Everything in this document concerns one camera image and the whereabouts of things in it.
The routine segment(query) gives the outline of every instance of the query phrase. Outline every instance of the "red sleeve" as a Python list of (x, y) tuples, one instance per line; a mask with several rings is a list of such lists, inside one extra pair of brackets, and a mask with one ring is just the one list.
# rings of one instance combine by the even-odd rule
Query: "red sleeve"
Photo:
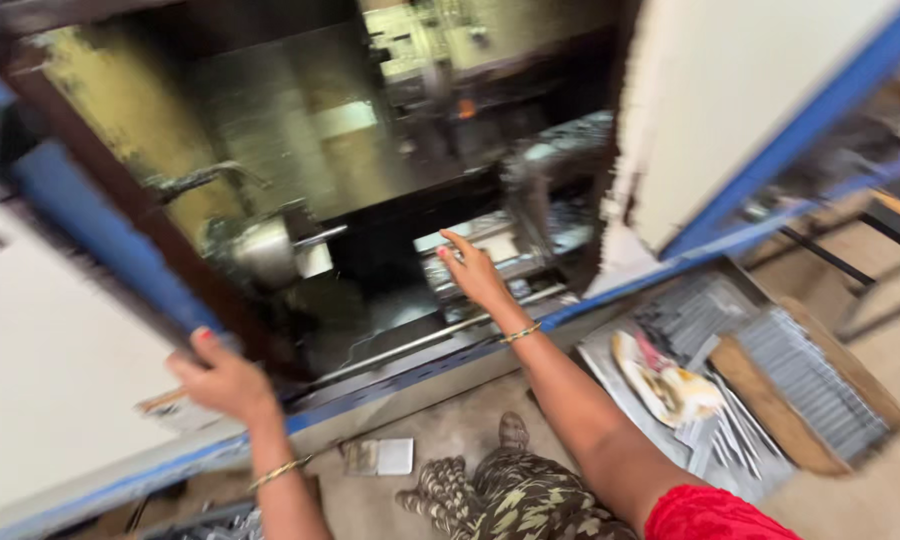
[(660, 497), (644, 533), (647, 540), (801, 540), (730, 491), (693, 485)]

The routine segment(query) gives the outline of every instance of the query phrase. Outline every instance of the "woman's arm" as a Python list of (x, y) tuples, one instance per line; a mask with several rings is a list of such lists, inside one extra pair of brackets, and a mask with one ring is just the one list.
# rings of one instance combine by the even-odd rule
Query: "woman's arm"
[[(224, 347), (208, 328), (195, 331), (190, 342), (210, 369), (197, 365), (181, 352), (167, 358), (167, 367), (196, 403), (246, 425), (254, 477), (260, 478), (293, 461), (283, 412), (267, 376)], [(260, 486), (257, 504), (267, 540), (332, 538), (300, 470), (286, 472)]]
[[(441, 233), (456, 245), (463, 261), (446, 248), (438, 249), (437, 254), (463, 292), (493, 317), (504, 334), (534, 325), (489, 257), (454, 232)], [(639, 533), (657, 500), (671, 488), (707, 485), (667, 458), (545, 333), (521, 337), (512, 347), (547, 421), (579, 464), (590, 488)]]

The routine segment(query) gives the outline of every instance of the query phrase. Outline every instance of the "camouflage pants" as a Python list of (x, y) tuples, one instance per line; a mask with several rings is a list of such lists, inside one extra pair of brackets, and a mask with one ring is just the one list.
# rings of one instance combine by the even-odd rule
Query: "camouflage pants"
[(460, 456), (427, 462), (419, 485), (397, 493), (397, 503), (430, 517), (453, 540), (636, 540), (556, 461), (497, 448), (480, 462), (472, 483), (465, 466)]

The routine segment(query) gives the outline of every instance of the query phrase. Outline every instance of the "white wall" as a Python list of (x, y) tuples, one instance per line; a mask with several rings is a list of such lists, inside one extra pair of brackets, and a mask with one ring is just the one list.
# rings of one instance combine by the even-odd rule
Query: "white wall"
[(175, 438), (172, 346), (0, 205), (0, 508)]
[(634, 218), (659, 250), (900, 10), (900, 0), (695, 0), (673, 37)]

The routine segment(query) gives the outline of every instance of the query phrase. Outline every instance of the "bracelet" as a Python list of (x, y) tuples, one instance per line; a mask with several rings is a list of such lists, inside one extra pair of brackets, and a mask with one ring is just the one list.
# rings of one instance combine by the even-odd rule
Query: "bracelet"
[(247, 491), (253, 492), (253, 491), (259, 489), (260, 486), (272, 481), (273, 479), (276, 479), (283, 475), (286, 475), (288, 472), (291, 472), (294, 469), (299, 469), (300, 467), (303, 467), (307, 463), (310, 463), (310, 460), (312, 460), (313, 458), (314, 458), (314, 455), (311, 453), (310, 455), (304, 457), (303, 459), (298, 459), (296, 461), (290, 461), (284, 465), (281, 465), (281, 466), (277, 467), (276, 469), (273, 469), (272, 471), (267, 472), (266, 474), (257, 478), (257, 480), (255, 482), (253, 482), (250, 485), (250, 487), (247, 488)]
[(537, 329), (540, 328), (540, 325), (542, 325), (542, 324), (543, 324), (542, 321), (537, 321), (536, 324), (534, 324), (528, 328), (521, 329), (520, 331), (512, 333), (512, 334), (508, 335), (507, 337), (501, 339), (500, 343), (514, 343), (517, 339), (526, 338), (529, 335), (536, 332)]

